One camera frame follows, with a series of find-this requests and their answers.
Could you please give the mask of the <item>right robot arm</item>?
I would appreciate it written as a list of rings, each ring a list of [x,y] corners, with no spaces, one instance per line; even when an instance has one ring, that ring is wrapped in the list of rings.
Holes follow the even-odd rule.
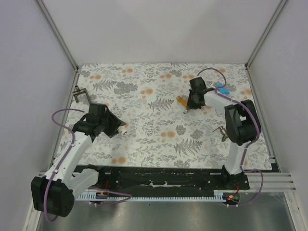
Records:
[[[261,125],[251,100],[237,101],[221,94],[218,89],[208,88],[201,77],[190,80],[189,96],[186,108],[200,109],[211,106],[225,116],[225,128],[231,141],[229,155],[220,177],[221,186],[232,189],[237,185],[243,171],[245,155],[249,145],[258,140]]]

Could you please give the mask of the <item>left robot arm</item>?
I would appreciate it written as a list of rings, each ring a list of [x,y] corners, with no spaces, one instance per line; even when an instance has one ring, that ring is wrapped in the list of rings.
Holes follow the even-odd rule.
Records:
[[[52,223],[58,217],[66,217],[73,208],[75,199],[93,186],[101,189],[106,183],[105,175],[86,168],[77,176],[73,173],[82,155],[94,140],[104,133],[112,138],[124,135],[126,123],[114,115],[105,104],[91,103],[89,110],[72,128],[52,118],[54,124],[66,129],[71,139],[51,167],[42,177],[32,179],[30,187],[33,206]]]

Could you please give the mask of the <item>blue pipe tee fitting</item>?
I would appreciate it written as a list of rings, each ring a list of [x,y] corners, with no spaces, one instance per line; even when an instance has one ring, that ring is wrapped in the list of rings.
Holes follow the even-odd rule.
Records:
[[[230,94],[230,91],[228,89],[225,88],[226,85],[225,84],[222,84],[221,82],[219,82],[217,85],[216,85],[216,91],[221,93],[221,94],[224,94],[224,95],[229,95]]]

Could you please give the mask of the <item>brushed steel faucet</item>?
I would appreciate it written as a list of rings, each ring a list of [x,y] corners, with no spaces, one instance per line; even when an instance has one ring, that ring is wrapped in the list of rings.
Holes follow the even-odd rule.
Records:
[[[222,135],[222,139],[221,139],[222,142],[225,142],[229,138],[228,134],[227,134],[227,131],[226,131],[226,129],[223,126],[219,126],[215,130],[213,130],[213,132],[215,132],[216,130],[220,131],[220,133]]]

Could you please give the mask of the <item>white pipe elbow fitting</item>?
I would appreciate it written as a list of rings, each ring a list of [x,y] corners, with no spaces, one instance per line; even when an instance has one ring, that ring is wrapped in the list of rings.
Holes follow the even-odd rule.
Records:
[[[121,134],[121,135],[125,135],[125,134],[127,133],[127,128],[126,128],[125,126],[120,126],[120,127],[118,128],[118,132],[119,132],[119,134]]]

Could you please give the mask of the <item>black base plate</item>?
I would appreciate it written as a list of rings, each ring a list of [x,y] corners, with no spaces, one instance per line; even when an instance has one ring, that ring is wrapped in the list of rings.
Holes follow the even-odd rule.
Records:
[[[74,171],[85,169],[99,173],[96,187],[132,196],[210,196],[250,188],[244,173],[227,178],[222,169],[78,165]]]

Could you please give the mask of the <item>floral patterned table mat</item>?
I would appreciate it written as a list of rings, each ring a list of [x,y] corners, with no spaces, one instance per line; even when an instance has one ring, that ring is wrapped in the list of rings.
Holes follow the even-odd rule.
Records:
[[[126,123],[127,133],[97,137],[80,165],[221,168],[230,141],[219,127],[225,117],[210,106],[185,111],[189,81],[201,76],[208,87],[226,84],[238,101],[252,99],[242,64],[85,64],[77,85],[88,94],[71,103],[65,125],[71,128],[89,103],[103,103]]]

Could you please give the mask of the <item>orange faucet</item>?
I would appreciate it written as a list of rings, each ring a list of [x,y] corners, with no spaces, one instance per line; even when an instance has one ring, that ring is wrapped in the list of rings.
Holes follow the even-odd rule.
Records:
[[[187,105],[187,101],[183,100],[180,96],[177,97],[177,101],[185,107],[184,114],[188,113],[189,107]]]

